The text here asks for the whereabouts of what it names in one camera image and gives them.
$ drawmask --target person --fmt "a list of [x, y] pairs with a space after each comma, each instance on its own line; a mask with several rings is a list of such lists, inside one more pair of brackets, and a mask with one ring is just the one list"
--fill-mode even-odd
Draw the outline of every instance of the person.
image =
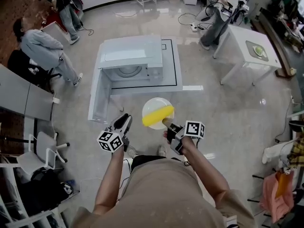
[[199, 39], [200, 45], [209, 50], [209, 46], [214, 43], [219, 44], [220, 36], [226, 31], [229, 22], [233, 19], [221, 12], [222, 7], [229, 8], [229, 3], [233, 6], [233, 10], [238, 6], [239, 0], [211, 0], [214, 3], [215, 20], [207, 32]]
[[[128, 146], [127, 153], [133, 158], [132, 172], [118, 201], [124, 161], [124, 150], [119, 148], [102, 179], [93, 212], [80, 207], [71, 227], [225, 228], [223, 216], [236, 215], [238, 227], [256, 228], [240, 192], [229, 188], [190, 137], [182, 138], [182, 144], [182, 153], [190, 165], [167, 159], [164, 146], [159, 147], [160, 156], [137, 155]], [[215, 207], [204, 200], [195, 172], [214, 199]]]
[[66, 81], [78, 86], [83, 74], [77, 76], [62, 44], [41, 30], [31, 29], [32, 26], [24, 17], [17, 19], [13, 25], [21, 50], [44, 70], [54, 68]]
[[59, 12], [61, 21], [71, 36], [70, 44], [79, 40], [76, 30], [82, 28], [81, 22], [74, 9], [70, 5], [70, 0], [47, 0], [53, 4], [53, 10]]

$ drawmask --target white sneaker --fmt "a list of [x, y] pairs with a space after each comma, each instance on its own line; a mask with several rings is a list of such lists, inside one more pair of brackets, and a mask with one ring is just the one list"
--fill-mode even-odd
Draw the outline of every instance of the white sneaker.
[[134, 159], [138, 154], [136, 153], [136, 149], [134, 149], [132, 146], [128, 146], [127, 148], [127, 154]]
[[158, 146], [157, 155], [162, 156], [162, 157], [167, 156], [167, 150], [166, 150], [165, 146], [163, 146], [163, 145]]
[[77, 80], [77, 82], [73, 84], [74, 87], [77, 87], [77, 86], [79, 85], [79, 83], [80, 83], [80, 81], [81, 81], [83, 75], [84, 75], [83, 73], [80, 73], [80, 74], [78, 75], [78, 80]]
[[201, 45], [202, 48], [204, 48], [206, 51], [209, 51], [209, 47], [205, 46], [200, 40], [199, 40], [199, 44]]
[[75, 40], [71, 40], [70, 41], [70, 45], [74, 44], [75, 42], [77, 42], [79, 40], [80, 36], [77, 36], [77, 38]]

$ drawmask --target jeans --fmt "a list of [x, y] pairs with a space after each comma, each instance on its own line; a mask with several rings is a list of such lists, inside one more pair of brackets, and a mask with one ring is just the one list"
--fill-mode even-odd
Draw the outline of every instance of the jeans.
[[232, 18], [229, 18], [227, 21], [223, 21], [220, 16], [220, 11], [218, 8], [215, 9], [215, 21], [211, 25], [211, 27], [207, 30], [207, 32], [200, 38], [200, 42], [208, 47], [212, 43], [218, 45], [219, 38], [228, 28], [228, 24]]
[[61, 57], [63, 61], [59, 60], [59, 65], [55, 70], [62, 75], [65, 80], [71, 80], [73, 84], [77, 83], [78, 76], [73, 69], [71, 60], [67, 57], [65, 53], [62, 53]]
[[66, 5], [64, 9], [59, 12], [61, 21], [70, 33], [71, 40], [77, 39], [77, 32], [75, 30], [81, 27], [80, 19], [70, 5]]

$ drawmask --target polished floor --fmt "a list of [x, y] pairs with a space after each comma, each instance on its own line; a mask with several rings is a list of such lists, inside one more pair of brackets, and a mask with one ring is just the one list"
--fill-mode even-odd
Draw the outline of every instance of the polished floor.
[[[183, 85], [203, 87], [201, 91], [116, 97], [125, 112], [133, 116], [128, 136], [130, 144], [138, 152], [156, 154], [157, 146], [166, 144], [162, 131], [145, 128], [141, 122], [143, 105], [158, 96], [168, 99], [175, 107], [177, 123], [195, 120], [205, 124], [205, 138], [200, 141], [199, 150], [224, 175], [231, 188], [241, 190], [246, 198], [261, 192], [261, 181], [254, 180], [251, 175], [269, 172], [276, 164], [263, 165], [261, 158], [264, 148], [272, 146], [273, 138], [284, 128], [291, 95], [290, 82], [270, 75], [252, 86], [248, 79], [251, 75], [242, 69], [227, 84], [220, 85], [220, 79], [231, 64], [213, 59], [214, 48], [210, 51], [201, 48], [198, 41], [204, 31], [193, 33], [190, 26], [178, 23], [181, 14], [197, 14], [200, 6], [184, 5], [182, 1], [172, 5], [168, 0], [158, 0], [157, 6], [154, 3], [146, 3], [145, 6], [142, 9], [135, 1], [129, 1], [85, 12], [84, 26], [93, 29], [94, 34], [88, 36], [87, 31], [80, 31], [80, 41], [65, 48], [75, 70], [84, 73], [83, 80], [77, 88], [61, 78], [53, 82], [56, 97], [61, 101], [53, 108], [54, 128], [59, 132], [60, 141], [71, 143], [63, 151], [68, 159], [64, 165], [64, 176], [74, 179], [77, 189], [81, 189], [75, 205], [65, 214], [69, 222], [78, 206], [92, 210], [97, 189], [111, 158], [96, 142], [105, 125], [87, 119], [96, 54], [99, 45], [106, 39], [149, 34], [175, 36]], [[186, 15], [180, 21], [188, 24], [192, 19], [192, 15]], [[110, 107], [109, 120], [118, 114], [114, 107]], [[50, 125], [46, 125], [41, 124], [41, 129], [52, 131]], [[166, 147], [168, 156], [175, 156], [167, 144]], [[123, 174], [128, 175], [126, 166]]]

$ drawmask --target table leg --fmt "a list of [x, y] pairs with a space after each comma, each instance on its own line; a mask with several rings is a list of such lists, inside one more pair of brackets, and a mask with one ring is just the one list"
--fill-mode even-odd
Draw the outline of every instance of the table leg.
[[252, 85], [255, 86], [258, 82], [260, 82], [261, 80], [263, 80], [264, 78], [266, 78], [268, 75], [270, 75], [271, 73], [275, 72], [276, 68], [272, 68], [270, 67], [270, 69], [264, 73], [260, 78], [258, 78], [257, 80], [255, 80], [254, 82], [252, 82]]
[[229, 38], [230, 36], [230, 32], [227, 31], [226, 33], [224, 33], [222, 35], [222, 40], [219, 42], [219, 45], [218, 45], [218, 48], [216, 49], [216, 51], [214, 52], [213, 54], [213, 58], [216, 59], [217, 58], [217, 54], [219, 52], [219, 50], [222, 48], [222, 46], [226, 43], [227, 39]]
[[219, 83], [223, 85], [232, 75], [234, 75], [237, 70], [241, 69], [242, 67], [246, 67], [247, 64], [247, 62], [235, 64], [235, 66], [221, 79]]

